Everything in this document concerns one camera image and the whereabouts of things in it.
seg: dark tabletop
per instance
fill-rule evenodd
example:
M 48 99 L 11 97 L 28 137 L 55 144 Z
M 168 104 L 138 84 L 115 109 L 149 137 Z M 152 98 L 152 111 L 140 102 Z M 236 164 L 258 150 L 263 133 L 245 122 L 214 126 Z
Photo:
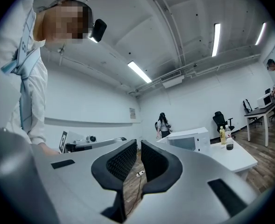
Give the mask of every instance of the dark tabletop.
M 275 108 L 275 100 L 273 101 L 273 103 L 271 105 L 267 106 L 266 108 L 264 108 L 264 109 L 257 108 L 244 116 L 246 117 L 246 116 L 251 116 L 251 115 L 257 115 L 257 116 L 260 114 L 262 115 L 262 114 L 267 113 L 268 111 L 273 110 L 274 108 Z

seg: white microwave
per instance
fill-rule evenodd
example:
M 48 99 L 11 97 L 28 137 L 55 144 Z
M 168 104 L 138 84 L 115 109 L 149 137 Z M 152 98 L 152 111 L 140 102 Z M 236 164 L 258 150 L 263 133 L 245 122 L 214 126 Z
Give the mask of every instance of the white microwave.
M 172 133 L 167 143 L 210 156 L 210 136 L 205 127 Z
M 273 101 L 273 99 L 271 97 L 271 93 L 268 93 L 268 94 L 262 96 L 261 98 L 257 99 L 258 107 L 260 109 L 264 109 L 267 106 L 271 105 L 272 101 Z

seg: bottle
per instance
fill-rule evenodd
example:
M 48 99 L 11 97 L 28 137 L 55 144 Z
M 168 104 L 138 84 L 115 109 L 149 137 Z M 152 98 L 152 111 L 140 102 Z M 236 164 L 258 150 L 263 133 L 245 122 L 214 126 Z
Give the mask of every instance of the bottle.
M 232 137 L 232 132 L 231 132 L 231 130 L 230 130 L 230 128 L 229 128 L 229 125 L 226 125 L 225 133 L 226 133 L 226 140 L 227 140 L 228 138 L 231 138 L 231 137 Z
M 227 138 L 226 140 L 226 149 L 227 150 L 232 150 L 234 148 L 234 141 L 233 139 L 230 137 L 230 138 Z
M 221 140 L 221 148 L 224 148 L 226 146 L 226 132 L 223 129 L 223 126 L 220 127 L 220 140 Z

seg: air conditioner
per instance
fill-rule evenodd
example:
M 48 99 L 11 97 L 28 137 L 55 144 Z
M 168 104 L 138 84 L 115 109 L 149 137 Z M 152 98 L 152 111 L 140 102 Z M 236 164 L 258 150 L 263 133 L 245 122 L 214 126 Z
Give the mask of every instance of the air conditioner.
M 184 79 L 184 75 L 182 75 L 180 70 L 177 70 L 175 72 L 172 72 L 172 73 L 160 78 L 160 80 L 165 88 L 169 88 L 176 84 L 180 84 L 180 83 L 182 83 L 183 79 Z

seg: ceiling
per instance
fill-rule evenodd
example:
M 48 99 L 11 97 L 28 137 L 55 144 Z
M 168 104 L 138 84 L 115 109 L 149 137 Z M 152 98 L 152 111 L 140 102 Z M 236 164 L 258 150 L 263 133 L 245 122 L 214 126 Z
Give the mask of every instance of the ceiling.
M 35 0 L 34 7 L 52 1 Z M 105 21 L 107 29 L 99 43 L 84 39 L 66 44 L 61 65 L 127 92 L 145 85 L 127 66 L 132 60 L 154 81 L 181 67 L 192 66 L 194 74 L 200 74 L 222 64 L 257 59 L 267 29 L 259 46 L 254 44 L 262 23 L 271 20 L 257 0 L 80 1 L 87 1 L 94 20 Z M 218 55 L 211 57 L 214 23 L 221 23 L 221 35 Z M 43 59 L 59 64 L 61 46 L 46 44 Z

